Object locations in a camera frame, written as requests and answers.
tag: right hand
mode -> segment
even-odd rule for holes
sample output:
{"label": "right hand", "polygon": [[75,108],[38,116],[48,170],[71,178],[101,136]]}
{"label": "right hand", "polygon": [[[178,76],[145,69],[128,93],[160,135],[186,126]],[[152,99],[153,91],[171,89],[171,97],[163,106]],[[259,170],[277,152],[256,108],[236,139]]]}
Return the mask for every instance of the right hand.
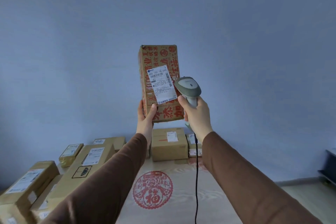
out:
{"label": "right hand", "polygon": [[185,111],[184,120],[189,122],[197,139],[203,143],[204,137],[213,131],[208,104],[201,97],[197,98],[197,107],[191,106],[183,96],[179,96],[178,101]]}

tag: small cardboard box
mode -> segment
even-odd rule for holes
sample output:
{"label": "small cardboard box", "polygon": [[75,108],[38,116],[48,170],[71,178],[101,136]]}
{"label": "small cardboard box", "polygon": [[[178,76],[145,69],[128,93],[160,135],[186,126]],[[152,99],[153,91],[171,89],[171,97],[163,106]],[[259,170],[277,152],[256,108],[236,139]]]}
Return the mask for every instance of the small cardboard box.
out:
{"label": "small cardboard box", "polygon": [[[195,135],[187,134],[185,135],[188,140],[188,148],[189,148],[189,157],[196,157],[196,143],[195,143]],[[202,157],[202,144],[197,144],[198,156]]]}
{"label": "small cardboard box", "polygon": [[95,139],[92,144],[103,144],[106,139],[113,141],[113,146],[114,146],[114,149],[115,149],[116,153],[119,150],[121,150],[121,148],[126,143],[125,137],[121,136],[121,137],[98,138],[98,139]]}
{"label": "small cardboard box", "polygon": [[68,145],[68,147],[64,150],[64,152],[58,158],[61,164],[61,167],[65,168],[65,167],[71,166],[71,164],[74,162],[74,160],[76,159],[76,156],[78,155],[78,153],[80,152],[83,146],[84,144],[82,143]]}
{"label": "small cardboard box", "polygon": [[47,196],[48,208],[53,210],[67,195],[97,171],[113,154],[114,140],[106,138],[102,143],[86,145],[56,188]]}
{"label": "small cardboard box", "polygon": [[[142,45],[138,53],[138,63],[142,88],[143,114],[145,117],[153,103],[157,104],[154,90],[147,73],[148,69],[160,66],[167,66],[172,84],[180,77],[179,61],[177,58],[176,45]],[[153,122],[163,122],[170,120],[181,120],[184,110],[177,99],[157,105],[157,112]]]}
{"label": "small cardboard box", "polygon": [[183,128],[153,129],[153,161],[188,158],[188,142]]}
{"label": "small cardboard box", "polygon": [[59,174],[54,161],[36,162],[0,196],[0,220],[3,223],[35,224],[30,208]]}
{"label": "small cardboard box", "polygon": [[63,175],[57,175],[31,206],[30,211],[37,222],[42,221],[50,213],[50,210],[48,209],[47,196],[55,189],[62,176]]}

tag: brown sleeve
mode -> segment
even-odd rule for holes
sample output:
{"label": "brown sleeve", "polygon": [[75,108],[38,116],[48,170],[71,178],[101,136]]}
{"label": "brown sleeve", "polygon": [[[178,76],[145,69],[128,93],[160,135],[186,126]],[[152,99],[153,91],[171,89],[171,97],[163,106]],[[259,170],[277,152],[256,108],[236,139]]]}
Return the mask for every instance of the brown sleeve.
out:
{"label": "brown sleeve", "polygon": [[142,134],[135,134],[41,223],[115,223],[145,161],[146,149],[146,138]]}
{"label": "brown sleeve", "polygon": [[321,224],[215,132],[204,138],[202,150],[205,167],[244,224]]}

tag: gray wall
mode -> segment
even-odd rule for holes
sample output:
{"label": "gray wall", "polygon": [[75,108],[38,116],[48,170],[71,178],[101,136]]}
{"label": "gray wall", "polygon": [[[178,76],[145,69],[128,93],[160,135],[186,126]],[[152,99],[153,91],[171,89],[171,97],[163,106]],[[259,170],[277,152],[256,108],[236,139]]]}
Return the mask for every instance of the gray wall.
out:
{"label": "gray wall", "polygon": [[335,16],[335,0],[0,0],[0,187],[68,144],[129,140],[141,44],[178,46],[213,128],[271,179],[317,175],[335,146]]}

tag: handheld barcode scanner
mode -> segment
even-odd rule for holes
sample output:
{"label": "handheld barcode scanner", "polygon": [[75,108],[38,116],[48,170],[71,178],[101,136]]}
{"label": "handheld barcode scanner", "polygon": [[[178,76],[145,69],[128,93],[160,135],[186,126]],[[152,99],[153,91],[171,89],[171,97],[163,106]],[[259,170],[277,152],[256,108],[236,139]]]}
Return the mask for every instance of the handheld barcode scanner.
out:
{"label": "handheld barcode scanner", "polygon": [[[188,103],[191,104],[193,107],[197,107],[197,98],[202,93],[200,86],[198,83],[191,77],[185,76],[178,78],[174,82],[174,86],[177,88],[177,90],[187,99]],[[191,131],[191,127],[189,125],[189,122],[186,122],[185,124],[187,128],[189,128]],[[195,214],[195,224],[197,219],[197,212],[198,212],[198,197],[197,197],[197,180],[198,180],[198,141],[196,138],[196,134],[194,133],[195,137],[195,143],[196,143],[196,214]]]}
{"label": "handheld barcode scanner", "polygon": [[[193,78],[188,76],[178,78],[174,82],[174,85],[177,90],[187,99],[189,104],[191,104],[193,107],[197,107],[197,97],[200,96],[202,91],[198,83]],[[186,122],[185,125],[192,131],[189,122]]]}

